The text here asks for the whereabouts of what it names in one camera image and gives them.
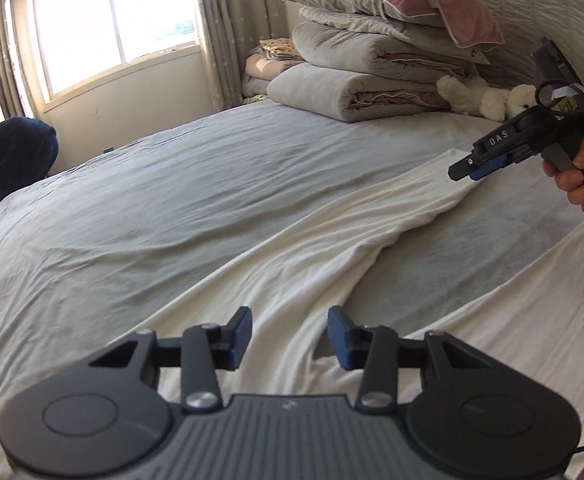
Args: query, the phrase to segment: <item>stuffed animal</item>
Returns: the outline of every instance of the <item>stuffed animal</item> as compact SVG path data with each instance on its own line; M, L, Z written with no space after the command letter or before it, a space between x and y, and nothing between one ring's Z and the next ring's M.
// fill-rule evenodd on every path
M532 85L503 90L489 87L481 77L472 77L461 83L459 79L446 75L438 80L437 89L441 97L450 102L453 112L483 116L500 123L536 104Z

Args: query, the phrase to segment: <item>metal bolt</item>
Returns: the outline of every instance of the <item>metal bolt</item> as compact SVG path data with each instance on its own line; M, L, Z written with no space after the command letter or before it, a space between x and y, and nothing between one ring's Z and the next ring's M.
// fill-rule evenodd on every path
M392 404L392 396L385 392L368 392L361 397L361 404L366 408L379 410Z
M217 402L218 397L211 392L195 392L185 397L185 403L195 410L206 410Z

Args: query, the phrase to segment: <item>window mullion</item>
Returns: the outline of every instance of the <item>window mullion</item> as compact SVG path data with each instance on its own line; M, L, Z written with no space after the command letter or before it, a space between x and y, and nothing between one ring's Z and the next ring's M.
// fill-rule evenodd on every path
M116 20L116 9L114 8L114 0L109 0L109 8L112 12L112 22L114 23L114 33L116 34L116 44L118 45L118 53L121 56L121 64L126 64L125 54L123 51L123 42L121 41L121 33L118 30L118 21Z

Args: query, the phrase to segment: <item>window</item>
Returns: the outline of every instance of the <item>window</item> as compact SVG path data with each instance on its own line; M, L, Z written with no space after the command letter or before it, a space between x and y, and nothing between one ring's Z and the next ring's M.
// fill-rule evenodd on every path
M50 96L139 57L197 41L196 0L32 0Z

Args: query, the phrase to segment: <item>bed sheet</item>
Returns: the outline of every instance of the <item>bed sheet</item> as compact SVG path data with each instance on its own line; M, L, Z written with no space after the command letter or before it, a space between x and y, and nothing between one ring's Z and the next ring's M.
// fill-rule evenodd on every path
M15 193L0 205L0 401L318 207L449 148L467 150L492 127L443 112L344 124L262 102ZM539 164L488 177L461 206L385 250L347 311L407 334L559 241L581 213ZM0 452L0 478L6 471Z

